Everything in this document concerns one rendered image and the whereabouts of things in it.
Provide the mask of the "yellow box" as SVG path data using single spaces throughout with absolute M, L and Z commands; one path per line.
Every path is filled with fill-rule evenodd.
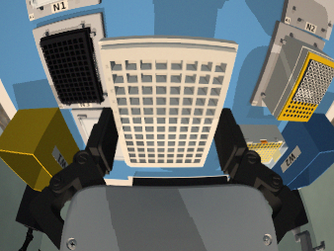
M 23 181 L 42 191 L 80 149 L 60 109 L 40 108 L 18 110 L 0 135 L 0 150 L 1 159 Z

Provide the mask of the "dark blue open-top bin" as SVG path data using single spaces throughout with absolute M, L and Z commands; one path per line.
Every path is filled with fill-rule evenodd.
M 309 186 L 334 163 L 334 126 L 324 114 L 288 121 L 282 135 L 289 148 L 271 170 L 291 190 Z

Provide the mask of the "blue flat mat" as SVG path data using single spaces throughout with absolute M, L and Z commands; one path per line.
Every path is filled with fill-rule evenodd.
M 276 21 L 285 0 L 102 0 L 30 21 L 26 0 L 0 0 L 0 79 L 16 111 L 59 108 L 44 73 L 32 30 L 56 21 L 103 12 L 106 38 L 170 35 L 239 44 L 223 108 L 238 125 L 277 125 L 267 107 L 251 106 Z M 224 175 L 214 139 L 203 167 L 130 167 L 114 160 L 104 179 Z

